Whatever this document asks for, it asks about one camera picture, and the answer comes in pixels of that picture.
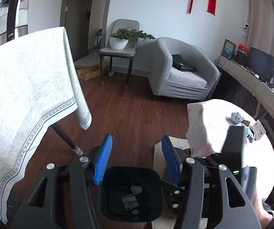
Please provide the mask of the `person's right hand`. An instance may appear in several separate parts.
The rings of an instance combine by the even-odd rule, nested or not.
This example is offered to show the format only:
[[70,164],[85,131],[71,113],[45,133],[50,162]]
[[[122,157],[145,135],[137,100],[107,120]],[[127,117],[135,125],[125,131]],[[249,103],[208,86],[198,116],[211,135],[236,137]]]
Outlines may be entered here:
[[253,209],[258,217],[261,228],[266,228],[274,218],[274,211],[264,209],[262,199],[258,197],[257,190],[254,192]]

